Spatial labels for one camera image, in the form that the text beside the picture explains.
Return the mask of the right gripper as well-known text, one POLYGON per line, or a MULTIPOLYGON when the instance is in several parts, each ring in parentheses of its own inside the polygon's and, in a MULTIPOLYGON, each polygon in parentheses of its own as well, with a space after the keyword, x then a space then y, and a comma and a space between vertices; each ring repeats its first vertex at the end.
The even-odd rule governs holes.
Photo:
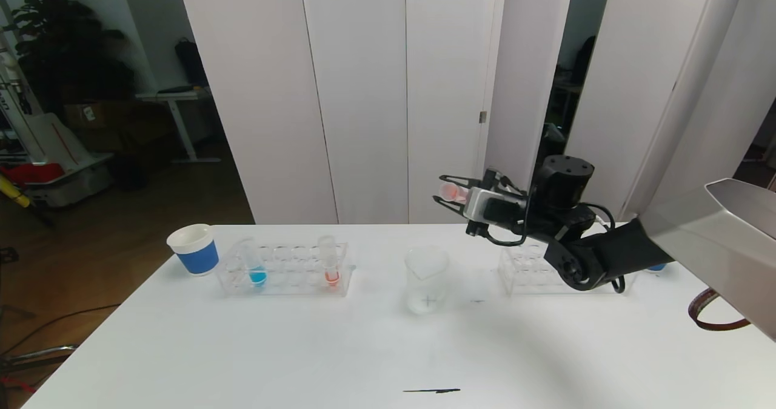
POLYGON ((443 182, 469 188, 467 200, 447 201, 441 196, 432 198, 436 204, 448 208, 467 219, 466 233, 474 237, 488 237, 489 227, 496 226, 524 237, 526 219, 531 205, 529 191, 516 188, 512 180, 496 169, 488 168, 482 180, 457 175, 440 175, 443 182))

